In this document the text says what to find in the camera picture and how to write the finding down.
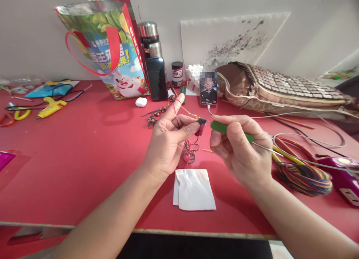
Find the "thermos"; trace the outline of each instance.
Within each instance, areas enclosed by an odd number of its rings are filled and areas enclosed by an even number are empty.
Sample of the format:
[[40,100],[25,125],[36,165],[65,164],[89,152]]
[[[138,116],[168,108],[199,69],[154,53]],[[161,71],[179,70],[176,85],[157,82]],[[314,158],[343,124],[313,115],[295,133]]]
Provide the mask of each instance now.
[[141,38],[141,47],[146,58],[163,57],[157,24],[152,21],[141,22],[137,25]]

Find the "clear plastic bottle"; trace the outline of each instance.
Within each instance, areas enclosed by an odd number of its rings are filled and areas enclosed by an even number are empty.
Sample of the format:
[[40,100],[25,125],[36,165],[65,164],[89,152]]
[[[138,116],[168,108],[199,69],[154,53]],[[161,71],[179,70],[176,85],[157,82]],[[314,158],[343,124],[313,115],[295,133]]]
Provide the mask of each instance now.
[[0,85],[5,86],[13,86],[13,87],[20,87],[20,86],[37,86],[40,85],[45,80],[36,75],[24,75],[24,76],[14,76],[14,77],[4,77],[0,76]]

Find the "cotton balls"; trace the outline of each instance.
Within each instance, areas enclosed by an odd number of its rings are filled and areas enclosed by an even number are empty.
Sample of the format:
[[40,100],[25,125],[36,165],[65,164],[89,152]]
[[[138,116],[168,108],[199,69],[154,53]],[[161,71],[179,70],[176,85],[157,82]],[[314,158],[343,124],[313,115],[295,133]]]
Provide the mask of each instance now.
[[189,65],[186,69],[188,78],[192,81],[195,87],[200,88],[199,76],[202,73],[203,66],[200,64]]

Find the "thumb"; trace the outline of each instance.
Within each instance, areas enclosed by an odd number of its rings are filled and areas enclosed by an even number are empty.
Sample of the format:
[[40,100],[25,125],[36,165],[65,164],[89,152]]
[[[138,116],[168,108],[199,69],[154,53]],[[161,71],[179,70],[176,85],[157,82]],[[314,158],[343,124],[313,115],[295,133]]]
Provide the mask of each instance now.
[[194,122],[191,123],[190,125],[183,126],[181,129],[177,131],[173,131],[172,134],[177,142],[181,142],[193,136],[198,131],[199,127],[200,127],[199,123]]
[[228,125],[227,138],[237,158],[248,157],[254,152],[239,122],[232,122]]

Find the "forearm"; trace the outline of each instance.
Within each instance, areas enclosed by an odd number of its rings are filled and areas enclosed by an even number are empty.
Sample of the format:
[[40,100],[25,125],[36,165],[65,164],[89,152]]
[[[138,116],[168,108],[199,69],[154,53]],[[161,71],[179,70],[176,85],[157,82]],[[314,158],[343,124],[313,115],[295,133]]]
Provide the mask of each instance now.
[[277,181],[250,193],[294,258],[359,258],[356,243]]
[[71,231],[52,258],[116,258],[164,180],[138,168]]

